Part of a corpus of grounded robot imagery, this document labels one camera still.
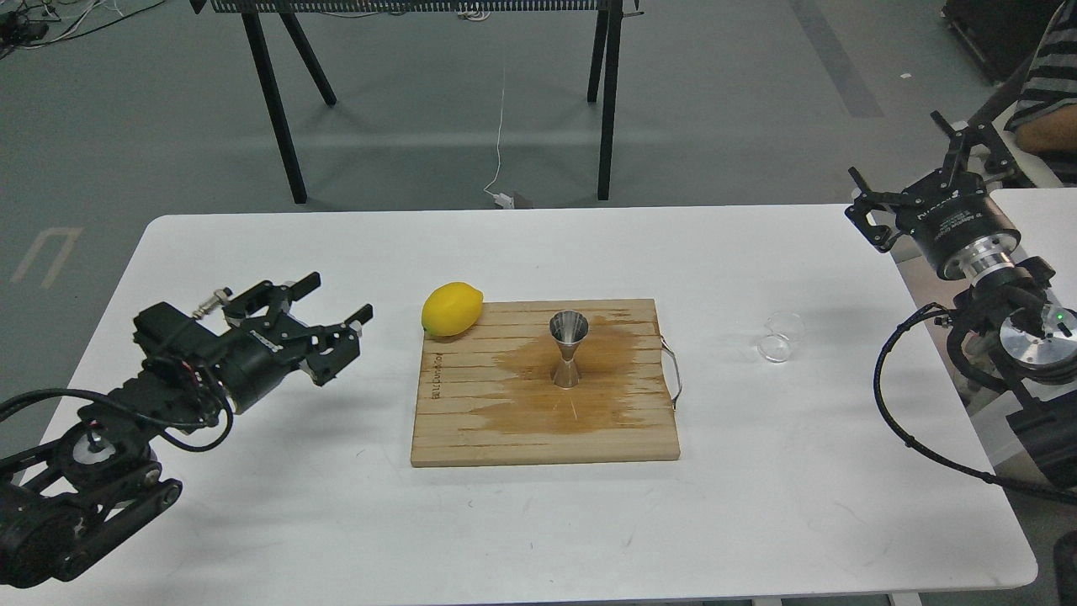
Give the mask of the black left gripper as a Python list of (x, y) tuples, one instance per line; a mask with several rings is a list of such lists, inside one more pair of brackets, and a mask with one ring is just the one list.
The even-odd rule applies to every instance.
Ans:
[(199, 360), (212, 369), (235, 413), (250, 410), (302, 364), (312, 383), (324, 386), (360, 357), (372, 304), (331, 326), (308, 327), (291, 315), (292, 304), (320, 286), (318, 272), (282, 286), (263, 280), (225, 304), (228, 329), (199, 343)]

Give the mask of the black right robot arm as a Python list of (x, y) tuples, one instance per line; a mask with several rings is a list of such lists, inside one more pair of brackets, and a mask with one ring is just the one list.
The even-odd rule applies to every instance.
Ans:
[[(926, 177), (885, 192), (850, 169), (857, 195), (847, 219), (870, 245), (886, 253), (910, 237), (935, 276), (967, 285), (950, 306), (921, 306), (882, 346), (873, 369), (878, 413), (905, 446), (934, 463), (990, 487), (1074, 505), (1074, 310), (1053, 293), (1053, 266), (1038, 256), (1013, 257), (1021, 232), (989, 191), (990, 183), (1021, 173), (999, 131), (990, 122), (955, 126), (937, 111), (931, 119), (947, 136), (947, 152)], [(1008, 478), (959, 464), (892, 417), (882, 391), (884, 362), (903, 335), (927, 321), (947, 329), (955, 371), (993, 392), (981, 414), (1001, 427), (1029, 473)]]

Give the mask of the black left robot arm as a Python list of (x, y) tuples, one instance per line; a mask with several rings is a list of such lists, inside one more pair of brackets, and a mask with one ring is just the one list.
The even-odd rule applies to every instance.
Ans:
[(69, 582), (165, 513), (183, 487), (162, 474), (154, 439), (210, 451), (288, 375), (300, 369), (321, 386), (358, 360), (369, 304), (334, 325), (292, 316), (320, 284), (314, 272), (239, 295), (219, 288), (191, 314), (155, 304), (134, 318), (145, 360), (120, 387), (37, 389), (4, 401), (3, 419), (62, 396), (83, 407), (58, 439), (3, 459), (3, 584)]

